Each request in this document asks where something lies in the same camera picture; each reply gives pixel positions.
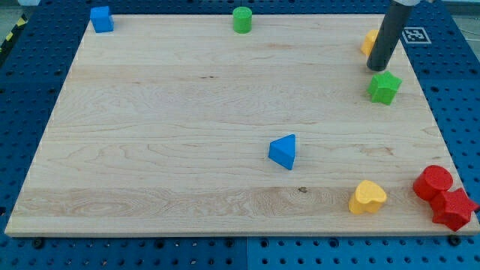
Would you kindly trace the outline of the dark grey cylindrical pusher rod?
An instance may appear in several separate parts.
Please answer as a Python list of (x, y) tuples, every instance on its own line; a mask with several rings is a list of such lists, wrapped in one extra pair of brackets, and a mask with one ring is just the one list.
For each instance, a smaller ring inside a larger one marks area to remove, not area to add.
[(391, 1), (367, 60), (370, 70), (386, 69), (413, 8), (414, 1), (411, 0)]

